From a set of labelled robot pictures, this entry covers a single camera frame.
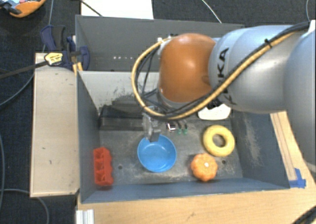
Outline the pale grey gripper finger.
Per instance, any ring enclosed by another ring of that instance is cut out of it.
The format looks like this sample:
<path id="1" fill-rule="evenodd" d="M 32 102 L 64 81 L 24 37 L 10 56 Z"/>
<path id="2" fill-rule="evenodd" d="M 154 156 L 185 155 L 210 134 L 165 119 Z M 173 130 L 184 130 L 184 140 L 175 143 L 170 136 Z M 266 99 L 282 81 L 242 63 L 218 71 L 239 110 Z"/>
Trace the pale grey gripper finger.
<path id="1" fill-rule="evenodd" d="M 152 122 L 149 129 L 149 141 L 158 141 L 161 129 L 158 122 Z"/>
<path id="2" fill-rule="evenodd" d="M 152 135 L 152 124 L 151 124 L 151 118 L 148 115 L 143 115 L 142 125 L 143 125 L 145 138 L 150 139 Z"/>

